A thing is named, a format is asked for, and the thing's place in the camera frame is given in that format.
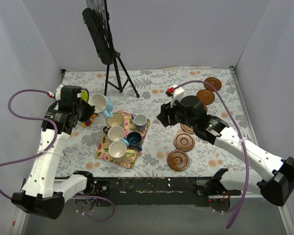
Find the brown wooden coaster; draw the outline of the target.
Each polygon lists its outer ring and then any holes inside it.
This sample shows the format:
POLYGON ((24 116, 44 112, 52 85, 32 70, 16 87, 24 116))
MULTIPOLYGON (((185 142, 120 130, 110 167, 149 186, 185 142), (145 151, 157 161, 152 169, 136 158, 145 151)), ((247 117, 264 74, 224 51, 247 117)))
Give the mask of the brown wooden coaster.
POLYGON ((194 133, 195 133, 195 132, 193 131, 193 129, 192 129, 191 127, 187 126, 187 125, 180 124, 180 126, 181 126, 181 128, 182 128, 182 130, 183 130, 184 132, 187 132, 187 133, 189 133, 189 134, 194 134, 194 133))
POLYGON ((189 166, 190 160, 186 152, 174 150, 168 154, 167 163, 174 171, 184 171, 189 166))
POLYGON ((212 92, 219 91, 222 87, 222 83, 218 78, 215 77, 208 77, 204 80, 204 87, 207 90, 210 90, 212 92))
POLYGON ((207 89, 199 90, 196 95, 205 105, 210 105, 215 101, 214 93, 207 89))
POLYGON ((188 152, 194 148, 195 139, 189 133, 180 132, 174 137, 174 145, 177 149, 188 152))
POLYGON ((208 112, 207 106, 205 104, 203 104, 203 107, 204 107, 205 112, 207 113, 208 112))

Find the white mug light blue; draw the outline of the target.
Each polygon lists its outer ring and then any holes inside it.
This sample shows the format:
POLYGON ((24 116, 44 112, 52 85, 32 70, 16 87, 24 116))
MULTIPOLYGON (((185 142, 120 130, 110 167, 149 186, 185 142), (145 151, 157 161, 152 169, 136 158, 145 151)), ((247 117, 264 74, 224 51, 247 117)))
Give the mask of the white mug light blue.
POLYGON ((103 114, 106 118, 113 117, 114 104, 108 97, 102 94, 94 94, 89 98, 88 103, 95 106, 95 113, 103 114))

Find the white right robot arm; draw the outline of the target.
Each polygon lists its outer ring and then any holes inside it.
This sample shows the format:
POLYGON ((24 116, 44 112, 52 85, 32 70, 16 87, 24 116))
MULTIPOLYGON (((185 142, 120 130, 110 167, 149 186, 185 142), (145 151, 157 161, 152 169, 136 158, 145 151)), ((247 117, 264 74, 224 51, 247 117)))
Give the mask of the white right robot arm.
POLYGON ((247 190, 262 195, 276 205, 285 205, 294 190, 294 158, 275 156, 252 142, 244 141, 238 132, 217 116, 206 113, 203 103, 195 95, 161 105, 157 119, 164 127, 178 123, 193 129, 200 139, 226 150, 257 172, 250 176, 247 190))

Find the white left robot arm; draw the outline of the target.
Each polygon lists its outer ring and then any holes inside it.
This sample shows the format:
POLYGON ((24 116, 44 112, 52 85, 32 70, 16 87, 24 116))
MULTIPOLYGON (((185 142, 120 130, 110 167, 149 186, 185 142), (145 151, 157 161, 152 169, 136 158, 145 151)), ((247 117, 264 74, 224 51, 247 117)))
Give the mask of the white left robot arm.
POLYGON ((41 125, 38 157, 20 192, 12 195, 11 202, 26 213, 57 219, 65 203, 81 192, 88 196, 94 192, 93 175, 76 171, 59 185, 54 185, 56 170, 63 149, 78 122, 86 121, 95 112, 94 106, 82 99, 80 86, 59 85, 41 125))

